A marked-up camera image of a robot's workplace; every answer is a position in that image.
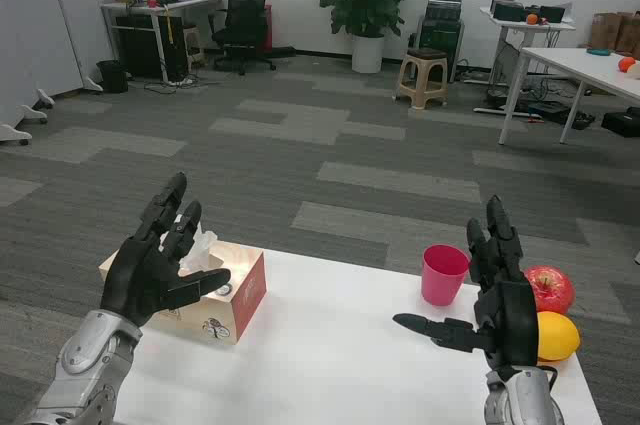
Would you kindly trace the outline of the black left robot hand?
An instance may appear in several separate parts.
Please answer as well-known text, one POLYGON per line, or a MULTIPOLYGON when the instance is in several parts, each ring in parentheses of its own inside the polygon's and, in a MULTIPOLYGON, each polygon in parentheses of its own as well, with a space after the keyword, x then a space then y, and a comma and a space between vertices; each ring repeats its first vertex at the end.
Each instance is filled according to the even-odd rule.
POLYGON ((197 200, 179 211, 186 188, 187 178, 179 172, 149 202, 139 228, 123 242, 110 266, 102 309, 141 327, 155 313, 196 303, 230 281, 225 268, 179 274, 202 213, 197 200))

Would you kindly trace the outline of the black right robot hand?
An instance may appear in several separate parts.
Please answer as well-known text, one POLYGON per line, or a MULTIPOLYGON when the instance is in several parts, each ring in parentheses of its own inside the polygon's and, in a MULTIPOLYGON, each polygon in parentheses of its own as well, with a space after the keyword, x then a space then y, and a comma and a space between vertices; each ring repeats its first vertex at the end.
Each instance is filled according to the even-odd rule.
POLYGON ((452 318, 435 322, 409 313, 396 314, 393 321, 444 348, 468 353, 480 349, 493 370, 534 366, 539 327, 533 289, 519 266, 523 258, 519 234, 498 196, 489 199, 486 216, 489 237, 474 218, 466 231, 470 277, 480 286, 474 304, 477 324, 452 318))

